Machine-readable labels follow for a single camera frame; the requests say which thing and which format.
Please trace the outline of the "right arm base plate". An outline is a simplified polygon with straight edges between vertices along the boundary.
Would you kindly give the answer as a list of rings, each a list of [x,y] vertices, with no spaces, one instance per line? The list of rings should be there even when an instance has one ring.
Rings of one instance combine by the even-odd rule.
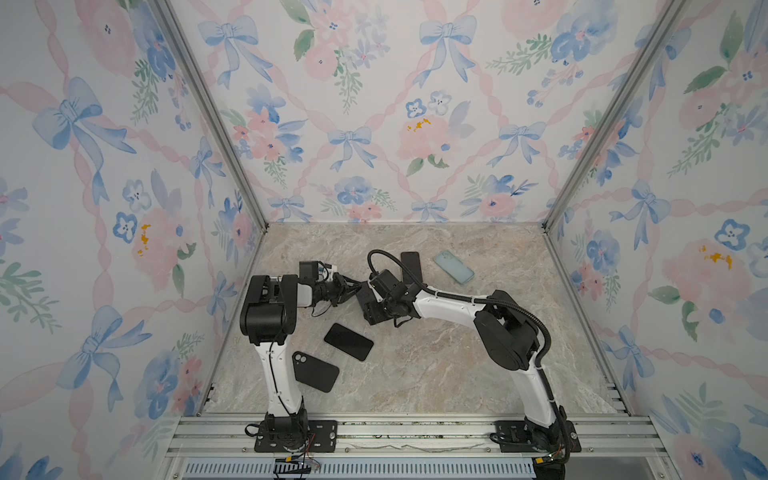
[[[498,420],[489,438],[503,453],[564,453],[564,436],[557,423],[544,428],[527,420]]]

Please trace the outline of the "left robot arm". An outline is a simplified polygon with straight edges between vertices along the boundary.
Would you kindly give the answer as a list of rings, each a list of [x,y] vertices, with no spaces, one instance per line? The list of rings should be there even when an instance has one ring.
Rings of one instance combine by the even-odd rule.
[[[255,348],[265,375],[268,407],[260,424],[264,436],[298,437],[309,432],[304,398],[289,351],[298,310],[320,303],[338,306],[354,297],[360,287],[359,281],[338,272],[325,280],[296,274],[251,277],[239,325]]]

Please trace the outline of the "purple-edged black phone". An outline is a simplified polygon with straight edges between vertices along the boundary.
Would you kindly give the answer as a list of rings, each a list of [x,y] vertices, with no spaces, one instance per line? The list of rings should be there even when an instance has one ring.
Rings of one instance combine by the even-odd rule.
[[[423,281],[420,254],[416,251],[405,251],[400,254],[403,264],[402,279],[406,285],[414,285]]]

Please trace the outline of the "mint green phone case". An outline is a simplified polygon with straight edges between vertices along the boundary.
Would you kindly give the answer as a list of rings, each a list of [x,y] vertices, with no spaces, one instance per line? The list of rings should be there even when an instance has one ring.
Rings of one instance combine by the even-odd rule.
[[[453,278],[457,283],[464,285],[470,282],[474,276],[474,271],[465,265],[458,257],[450,251],[441,251],[434,257],[435,264],[446,274]]]

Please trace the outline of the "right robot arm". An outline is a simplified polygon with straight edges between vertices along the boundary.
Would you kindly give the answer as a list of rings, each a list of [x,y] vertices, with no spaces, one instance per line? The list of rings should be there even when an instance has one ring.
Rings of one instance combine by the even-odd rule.
[[[356,298],[363,317],[375,325],[400,319],[438,319],[474,330],[488,357],[509,371],[523,402],[523,419],[500,421],[490,439],[504,452],[540,452],[566,456],[571,434],[564,409],[554,397],[541,359],[551,335],[534,315],[506,292],[469,296],[407,284],[388,270],[363,283]]]

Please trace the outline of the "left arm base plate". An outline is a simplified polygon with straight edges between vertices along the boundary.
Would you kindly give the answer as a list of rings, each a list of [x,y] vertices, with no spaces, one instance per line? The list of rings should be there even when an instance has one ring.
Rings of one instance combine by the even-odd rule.
[[[333,453],[338,422],[335,420],[267,419],[245,428],[254,439],[256,453]]]

